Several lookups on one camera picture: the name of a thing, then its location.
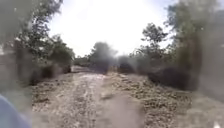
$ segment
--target vegetation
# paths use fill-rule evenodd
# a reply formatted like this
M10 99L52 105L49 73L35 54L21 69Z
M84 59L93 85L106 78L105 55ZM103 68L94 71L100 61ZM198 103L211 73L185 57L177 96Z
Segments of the vegetation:
M3 43L5 55L13 54L17 76L25 85L43 78L67 73L74 59L60 36L50 37L48 23L59 12L62 0L43 0L26 20L20 20L20 30L14 40Z

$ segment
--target dirt road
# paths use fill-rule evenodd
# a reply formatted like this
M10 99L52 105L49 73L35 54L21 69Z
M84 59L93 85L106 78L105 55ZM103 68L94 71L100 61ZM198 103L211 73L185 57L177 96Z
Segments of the dirt road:
M34 104L33 111L40 117L34 127L140 128L138 102L104 87L104 79L98 74L70 76L66 84L46 96L47 100Z
M32 87L34 128L213 128L224 104L137 75L75 73Z

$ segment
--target green foliage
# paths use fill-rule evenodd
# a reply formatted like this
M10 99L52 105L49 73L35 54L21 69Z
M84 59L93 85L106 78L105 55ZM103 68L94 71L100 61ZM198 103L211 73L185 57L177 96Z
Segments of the green foliage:
M88 56L90 67L102 73L106 73L114 61L115 54L116 51L113 50L107 43L95 43L92 52Z
M20 31L14 41L3 44L5 53L14 53L17 75L25 84L36 83L55 73L70 72L74 52L60 36L48 35L48 23L59 13L62 0L41 0L26 19L20 21Z

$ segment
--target tree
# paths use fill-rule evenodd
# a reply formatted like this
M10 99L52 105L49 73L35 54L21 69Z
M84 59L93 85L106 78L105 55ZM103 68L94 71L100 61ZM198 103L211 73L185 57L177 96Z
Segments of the tree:
M167 26L172 27L174 64L191 74L190 85L197 84L202 59L201 35L214 14L215 0L185 0L169 6Z
M52 49L49 54L49 59L61 66L70 66L75 58L73 50L68 48L58 35L53 36L51 41Z
M113 50L105 42L95 43L91 54L89 55L89 61L91 66L102 72L107 72L110 65L114 62L114 55L116 51Z

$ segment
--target shrub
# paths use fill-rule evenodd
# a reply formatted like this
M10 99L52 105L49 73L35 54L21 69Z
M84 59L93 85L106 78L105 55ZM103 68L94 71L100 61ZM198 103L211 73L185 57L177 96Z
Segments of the shrub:
M128 62L122 62L120 63L119 67L118 67L118 72L120 73L134 73L134 69L132 67L132 65Z
M42 78L52 78L54 77L54 66L48 65L41 68L41 77Z
M188 85L190 75L186 71L182 71L176 67L166 67L156 72L149 72L148 78L154 83L160 83L165 86L189 90Z

